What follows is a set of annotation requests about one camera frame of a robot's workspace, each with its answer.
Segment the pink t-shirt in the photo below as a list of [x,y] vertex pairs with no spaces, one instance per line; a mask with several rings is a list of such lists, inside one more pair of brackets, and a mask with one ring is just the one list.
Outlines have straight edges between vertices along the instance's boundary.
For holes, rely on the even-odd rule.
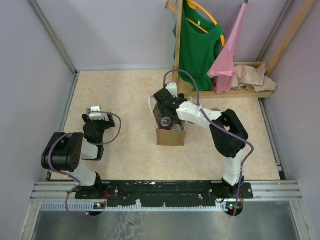
[[207,75],[212,79],[213,89],[217,94],[229,92],[232,88],[233,80],[236,75],[234,58],[237,55],[240,34],[244,25],[247,7],[248,0],[245,0],[240,7],[239,14],[225,46],[207,72]]

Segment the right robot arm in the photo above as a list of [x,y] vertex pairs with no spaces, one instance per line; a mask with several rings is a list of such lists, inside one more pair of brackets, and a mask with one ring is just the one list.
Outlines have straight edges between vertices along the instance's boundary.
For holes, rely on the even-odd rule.
[[194,104],[182,94],[174,96],[162,88],[153,95],[162,117],[189,122],[209,130],[216,150],[224,158],[224,173],[221,183],[212,191],[216,199],[235,198],[241,192],[243,181],[243,155],[249,135],[237,114],[227,109],[224,112]]

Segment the yellow clothes hanger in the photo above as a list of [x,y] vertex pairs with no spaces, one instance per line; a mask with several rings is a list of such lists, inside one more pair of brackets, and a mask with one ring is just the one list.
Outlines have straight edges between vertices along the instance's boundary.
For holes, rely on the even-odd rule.
[[[203,6],[201,6],[195,0],[186,0],[186,2],[187,2],[188,7],[191,10],[193,10],[193,12],[198,13],[203,19],[206,19],[207,21],[210,21],[215,26],[218,25],[217,20]],[[178,13],[176,4],[174,3],[173,0],[166,0],[164,8],[165,9],[169,8],[174,13],[176,13],[176,14]],[[204,33],[206,33],[206,34],[208,33],[208,31],[204,27],[202,27],[200,23],[196,23],[193,20],[191,20],[190,18],[187,18],[187,20],[189,21],[189,23],[191,23],[192,25],[196,26],[197,28],[199,28]]]

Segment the wooden clothes rack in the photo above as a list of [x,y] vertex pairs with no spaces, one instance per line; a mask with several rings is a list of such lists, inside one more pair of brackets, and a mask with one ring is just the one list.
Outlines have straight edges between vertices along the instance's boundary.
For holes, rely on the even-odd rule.
[[228,37],[214,17],[193,0],[182,3],[181,20],[173,29],[179,40],[174,52],[180,77],[200,91],[229,92],[236,77],[234,58],[244,25],[248,2],[239,13]]

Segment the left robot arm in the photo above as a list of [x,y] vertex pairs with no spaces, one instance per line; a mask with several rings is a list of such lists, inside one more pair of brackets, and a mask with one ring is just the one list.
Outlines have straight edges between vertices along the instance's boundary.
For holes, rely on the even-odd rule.
[[44,169],[59,173],[76,182],[78,198],[99,198],[104,186],[100,175],[87,168],[81,160],[100,161],[104,155],[105,131],[114,128],[115,115],[102,111],[83,114],[83,132],[55,132],[41,156]]

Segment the green t-shirt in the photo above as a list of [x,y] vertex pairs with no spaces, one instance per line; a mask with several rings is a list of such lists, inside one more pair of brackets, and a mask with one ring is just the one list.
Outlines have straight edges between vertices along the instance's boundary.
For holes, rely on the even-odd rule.
[[[201,24],[208,33],[189,23],[187,18]],[[220,54],[220,37],[223,34],[224,30],[219,24],[214,25],[203,19],[189,8],[186,0],[183,2],[179,68],[194,78],[200,91],[210,91],[213,88],[212,79],[207,73]]]

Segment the purple soda can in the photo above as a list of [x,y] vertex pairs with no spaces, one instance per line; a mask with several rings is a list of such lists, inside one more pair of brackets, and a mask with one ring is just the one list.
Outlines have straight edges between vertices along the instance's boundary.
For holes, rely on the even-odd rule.
[[159,121],[159,128],[161,130],[171,130],[172,126],[172,119],[168,116],[163,116]]

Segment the beige crumpled cloth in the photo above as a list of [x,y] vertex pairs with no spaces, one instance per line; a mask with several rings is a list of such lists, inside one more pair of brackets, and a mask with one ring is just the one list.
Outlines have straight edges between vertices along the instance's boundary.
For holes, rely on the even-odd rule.
[[266,65],[262,63],[259,67],[248,65],[237,65],[235,77],[231,88],[237,91],[275,91],[277,83],[266,76]]

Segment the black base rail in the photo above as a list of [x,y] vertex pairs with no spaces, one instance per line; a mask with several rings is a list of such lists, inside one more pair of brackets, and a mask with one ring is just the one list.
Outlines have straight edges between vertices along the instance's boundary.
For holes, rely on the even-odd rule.
[[139,200],[144,208],[158,207],[214,207],[222,200],[239,201],[254,197],[252,186],[244,182],[238,187],[224,180],[99,181],[93,186],[79,186],[75,190],[77,200],[107,202],[108,207],[131,207]]

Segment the silver top can front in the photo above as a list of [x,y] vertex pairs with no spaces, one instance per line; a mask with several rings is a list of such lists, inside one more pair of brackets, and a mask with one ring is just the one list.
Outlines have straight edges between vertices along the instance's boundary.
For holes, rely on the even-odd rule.
[[180,124],[173,124],[170,130],[171,131],[182,131],[183,128]]

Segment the burlap canvas bag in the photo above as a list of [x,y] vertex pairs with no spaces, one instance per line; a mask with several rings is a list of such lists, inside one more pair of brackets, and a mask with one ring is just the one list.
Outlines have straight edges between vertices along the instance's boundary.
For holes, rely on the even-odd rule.
[[160,110],[157,106],[156,99],[153,96],[148,98],[148,106],[151,112],[151,116],[155,125],[156,132],[156,144],[158,146],[167,147],[181,147],[185,145],[186,138],[186,126],[187,122],[179,120],[176,117],[170,117],[172,119],[172,125],[180,124],[182,126],[182,131],[164,130],[160,129],[159,121],[163,117],[160,114]]

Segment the leaning wooden beam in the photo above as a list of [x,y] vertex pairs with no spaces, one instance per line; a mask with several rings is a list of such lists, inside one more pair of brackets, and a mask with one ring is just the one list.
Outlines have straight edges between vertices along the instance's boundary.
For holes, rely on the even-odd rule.
[[270,76],[299,30],[316,0],[288,0],[265,44],[260,61],[266,63],[266,75]]

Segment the red soda can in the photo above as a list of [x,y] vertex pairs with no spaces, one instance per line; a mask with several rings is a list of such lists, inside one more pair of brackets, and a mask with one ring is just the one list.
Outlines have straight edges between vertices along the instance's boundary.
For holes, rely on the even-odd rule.
[[212,111],[216,111],[216,112],[221,112],[221,110],[218,109],[218,108],[212,108],[211,110],[212,110]]

